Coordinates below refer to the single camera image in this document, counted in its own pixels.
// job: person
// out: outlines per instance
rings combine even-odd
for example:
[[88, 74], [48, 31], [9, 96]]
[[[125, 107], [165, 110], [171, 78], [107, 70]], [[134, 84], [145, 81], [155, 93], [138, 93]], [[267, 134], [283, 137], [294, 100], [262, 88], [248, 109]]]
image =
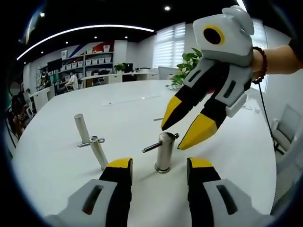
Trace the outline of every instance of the person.
[[11, 99], [11, 117], [13, 118], [14, 131], [16, 132], [18, 138], [21, 137], [23, 130], [26, 128], [26, 102], [23, 96], [24, 89], [23, 84], [21, 84], [20, 91], [17, 95], [13, 96]]
[[[263, 51], [267, 57], [267, 74], [292, 74], [303, 68], [303, 48], [297, 40], [292, 39], [288, 45]], [[263, 57], [257, 50], [253, 54], [250, 67], [253, 70], [252, 79], [256, 79], [262, 69]]]
[[73, 71], [70, 72], [70, 76], [71, 77], [70, 77], [69, 81], [66, 84], [64, 84], [64, 87], [61, 88], [61, 89], [58, 89], [57, 95], [61, 95], [61, 94], [65, 93], [65, 92], [67, 92], [68, 91], [67, 86], [72, 86], [72, 88], [74, 90], [78, 90], [79, 89], [78, 78], [74, 74]]

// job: metal peg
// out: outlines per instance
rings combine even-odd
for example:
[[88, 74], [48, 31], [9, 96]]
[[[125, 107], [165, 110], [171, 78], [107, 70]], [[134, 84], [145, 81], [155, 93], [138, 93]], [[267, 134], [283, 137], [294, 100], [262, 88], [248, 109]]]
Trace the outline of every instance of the metal peg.
[[143, 153], [150, 151], [154, 148], [158, 148], [157, 162], [155, 169], [162, 174], [167, 173], [170, 170], [170, 159], [172, 149], [174, 147], [175, 139], [179, 137], [179, 134], [172, 134], [169, 132], [163, 132], [159, 136], [159, 142], [155, 143], [142, 150]]

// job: metal cylinder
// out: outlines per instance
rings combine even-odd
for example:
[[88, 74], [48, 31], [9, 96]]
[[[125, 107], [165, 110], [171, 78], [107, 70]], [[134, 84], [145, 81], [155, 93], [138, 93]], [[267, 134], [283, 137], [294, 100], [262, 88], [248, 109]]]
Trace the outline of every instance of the metal cylinder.
[[89, 132], [87, 131], [83, 114], [77, 114], [74, 116], [77, 129], [82, 139], [82, 143], [89, 143]]
[[163, 132], [160, 134], [159, 143], [162, 143], [162, 145], [158, 147], [157, 162], [155, 164], [155, 169], [159, 173], [164, 174], [170, 170], [171, 153], [175, 139], [178, 137], [178, 134], [174, 135], [169, 132]]
[[93, 150], [98, 162], [101, 165], [101, 169], [104, 170], [108, 164], [108, 161], [105, 157], [105, 154], [103, 152], [103, 149], [99, 143], [98, 137], [97, 136], [92, 136], [89, 139], [90, 142], [90, 147]]

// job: black ceiling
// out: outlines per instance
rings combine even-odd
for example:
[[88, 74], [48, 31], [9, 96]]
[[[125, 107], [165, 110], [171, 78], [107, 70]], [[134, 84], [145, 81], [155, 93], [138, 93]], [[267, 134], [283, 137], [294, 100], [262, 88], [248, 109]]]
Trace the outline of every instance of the black ceiling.
[[[289, 35], [280, 16], [275, 12], [272, 0], [244, 0], [248, 13], [255, 18], [262, 19], [264, 24], [280, 30]], [[292, 3], [281, 3], [287, 9]], [[115, 24], [131, 25], [149, 28], [158, 31], [180, 22], [191, 23], [194, 20], [221, 13], [222, 8], [236, 4], [236, 0], [201, 0], [201, 1], [176, 1], [176, 0], [46, 0], [42, 4], [31, 1], [31, 10], [24, 12], [21, 25], [26, 26], [31, 15], [38, 9], [43, 11], [45, 17], [38, 17], [36, 27], [30, 35], [28, 44], [17, 45], [14, 52], [15, 58], [33, 44], [58, 32], [75, 27]], [[166, 12], [165, 6], [170, 6], [171, 11]], [[68, 45], [83, 44], [94, 41], [109, 41], [125, 39], [139, 42], [154, 33], [127, 28], [94, 28], [70, 32], [50, 39], [37, 46], [19, 61], [33, 61], [43, 54], [52, 52]]]

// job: white round table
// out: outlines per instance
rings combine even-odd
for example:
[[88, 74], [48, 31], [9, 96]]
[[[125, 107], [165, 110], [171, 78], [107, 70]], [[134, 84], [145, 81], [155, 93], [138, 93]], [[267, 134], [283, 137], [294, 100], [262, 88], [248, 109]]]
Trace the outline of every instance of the white round table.
[[154, 119], [163, 117], [175, 94], [167, 84], [170, 81], [147, 80], [81, 89], [54, 97], [38, 112], [24, 131], [12, 164], [21, 188], [41, 216], [58, 214], [71, 194], [102, 173], [90, 146], [77, 148], [81, 140], [73, 117], [79, 113], [90, 136], [105, 138], [102, 148], [108, 161], [133, 158], [129, 227], [191, 225], [187, 157], [205, 157], [222, 179], [251, 197], [256, 210], [270, 213], [276, 188], [275, 154], [266, 122], [254, 110], [240, 109], [213, 137], [178, 150], [203, 108], [202, 101], [167, 130], [180, 135], [171, 171], [164, 175], [155, 171], [157, 149], [145, 154], [142, 149], [158, 142], [161, 121]]

